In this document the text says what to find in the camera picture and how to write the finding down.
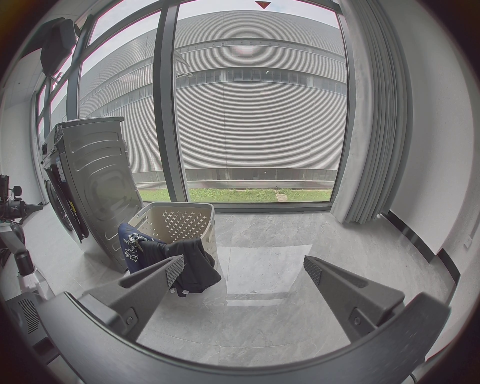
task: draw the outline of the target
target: baseboard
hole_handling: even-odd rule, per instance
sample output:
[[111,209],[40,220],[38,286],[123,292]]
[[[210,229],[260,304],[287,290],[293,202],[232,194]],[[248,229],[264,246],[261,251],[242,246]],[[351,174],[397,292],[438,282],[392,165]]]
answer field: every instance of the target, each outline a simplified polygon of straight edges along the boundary
[[458,268],[453,260],[450,258],[450,255],[442,248],[438,252],[437,256],[440,258],[440,260],[442,260],[442,263],[444,263],[448,272],[452,276],[453,281],[455,281],[455,285],[457,285],[458,281],[460,280],[460,272],[458,271]]
[[430,263],[433,258],[435,257],[435,254],[432,252],[432,250],[423,242],[421,238],[418,237],[418,235],[410,229],[410,227],[405,224],[400,218],[398,218],[397,215],[395,215],[392,211],[388,211],[388,213],[385,215],[383,214],[384,217],[390,221],[400,232],[403,233],[403,235],[410,240],[410,242],[419,250],[419,252],[422,254],[422,256],[427,260],[428,263]]
[[[432,250],[397,215],[395,215],[392,211],[388,211],[386,215],[382,215],[388,221],[390,221],[400,232],[402,232],[408,240],[410,240],[410,242],[415,246],[415,248],[418,249],[418,251],[422,254],[422,256],[425,258],[425,260],[427,260],[428,263],[433,260],[435,254],[432,252]],[[458,271],[458,268],[456,267],[453,260],[443,248],[440,249],[437,256],[442,261],[442,263],[444,263],[448,273],[455,282],[455,285],[457,285],[458,281],[460,280],[460,272]]]

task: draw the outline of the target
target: black camera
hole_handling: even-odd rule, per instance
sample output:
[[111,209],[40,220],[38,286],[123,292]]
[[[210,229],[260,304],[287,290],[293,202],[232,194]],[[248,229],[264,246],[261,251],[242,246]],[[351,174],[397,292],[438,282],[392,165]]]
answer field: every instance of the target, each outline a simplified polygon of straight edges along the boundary
[[15,185],[10,193],[8,188],[9,177],[0,175],[0,220],[12,221],[25,219],[35,211],[41,210],[41,205],[27,204],[22,198],[22,187]]

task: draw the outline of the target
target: ceiling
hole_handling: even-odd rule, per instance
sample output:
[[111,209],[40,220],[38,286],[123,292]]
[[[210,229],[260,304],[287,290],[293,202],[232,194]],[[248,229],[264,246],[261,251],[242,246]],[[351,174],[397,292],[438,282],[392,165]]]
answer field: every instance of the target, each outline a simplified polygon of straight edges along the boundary
[[[95,13],[112,0],[60,0],[45,15],[38,26],[48,20],[65,17],[83,25],[86,16]],[[14,66],[3,89],[0,89],[0,99],[3,97],[4,109],[31,99],[38,90],[45,76],[40,64],[40,50],[36,50],[21,58]]]

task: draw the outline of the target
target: red triangle marker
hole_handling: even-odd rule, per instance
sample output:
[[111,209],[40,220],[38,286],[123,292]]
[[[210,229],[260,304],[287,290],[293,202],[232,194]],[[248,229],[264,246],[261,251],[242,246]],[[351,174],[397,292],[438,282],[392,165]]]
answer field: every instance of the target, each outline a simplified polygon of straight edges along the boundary
[[271,1],[256,1],[256,3],[260,5],[263,9],[265,9],[270,5]]

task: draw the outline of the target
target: building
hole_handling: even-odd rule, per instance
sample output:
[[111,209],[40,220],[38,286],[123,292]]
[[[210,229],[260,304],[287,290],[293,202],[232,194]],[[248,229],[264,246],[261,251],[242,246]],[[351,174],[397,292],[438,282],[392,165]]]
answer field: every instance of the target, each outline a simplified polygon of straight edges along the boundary
[[[144,189],[165,188],[155,38],[156,29],[124,44],[79,87],[80,118],[125,118],[133,176]],[[175,63],[174,84],[189,188],[333,187],[347,111],[338,28],[277,12],[215,12],[178,20],[175,50],[188,63]]]

